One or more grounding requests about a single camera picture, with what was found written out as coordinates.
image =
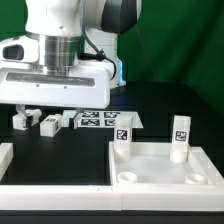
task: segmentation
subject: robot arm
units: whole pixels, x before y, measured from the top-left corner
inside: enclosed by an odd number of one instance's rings
[[[81,18],[85,27],[120,34],[137,22],[141,0],[26,4],[26,35],[0,43],[0,103],[106,108],[112,74],[101,65],[80,64]]]
[[[104,32],[123,34],[138,21],[141,0],[91,0],[85,4],[85,25]]]

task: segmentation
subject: white platform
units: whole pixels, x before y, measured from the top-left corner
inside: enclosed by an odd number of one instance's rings
[[[224,180],[201,148],[190,148],[186,164],[169,161],[169,143],[132,143],[131,160],[109,160],[111,186],[0,186],[0,210],[161,210],[224,211]],[[134,172],[136,183],[121,184],[117,174]],[[189,172],[204,185],[185,184]]]

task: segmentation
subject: white cube with marker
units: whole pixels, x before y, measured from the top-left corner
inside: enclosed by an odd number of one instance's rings
[[[172,148],[170,160],[174,163],[187,161],[191,118],[187,116],[175,116],[173,124]]]
[[[118,114],[115,119],[114,155],[118,162],[127,162],[130,159],[132,122],[131,115]]]

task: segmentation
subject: small white block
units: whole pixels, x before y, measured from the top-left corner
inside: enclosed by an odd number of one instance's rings
[[[39,109],[35,109],[35,110],[26,110],[26,113],[29,116],[33,116],[33,122],[32,122],[32,126],[34,126],[35,124],[39,123],[39,118],[42,115],[41,110]],[[23,127],[23,116],[21,114],[17,114],[15,116],[13,116],[12,120],[13,120],[13,128],[17,129],[17,130],[21,130],[21,131],[25,131],[27,130],[27,128]]]
[[[131,115],[117,115],[114,128],[114,154],[118,162],[130,160],[130,146],[132,141]]]
[[[40,124],[40,135],[54,137],[61,129],[62,116],[60,114],[49,115]]]
[[[0,145],[0,181],[4,176],[13,158],[13,144],[2,143]]]
[[[190,117],[174,116],[172,148],[170,151],[170,160],[174,163],[187,161],[190,126]]]

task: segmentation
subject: black table surface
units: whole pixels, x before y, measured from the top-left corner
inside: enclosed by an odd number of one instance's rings
[[[41,120],[67,108],[38,107]],[[190,145],[201,146],[224,176],[224,117],[177,83],[128,83],[111,91],[108,111],[137,111],[144,129],[134,142],[171,142],[173,117],[191,116]],[[0,105],[0,143],[14,143],[2,185],[110,185],[108,145],[113,129],[62,128],[41,137],[40,126],[12,128],[14,105]],[[224,223],[222,212],[0,211],[0,223]]]

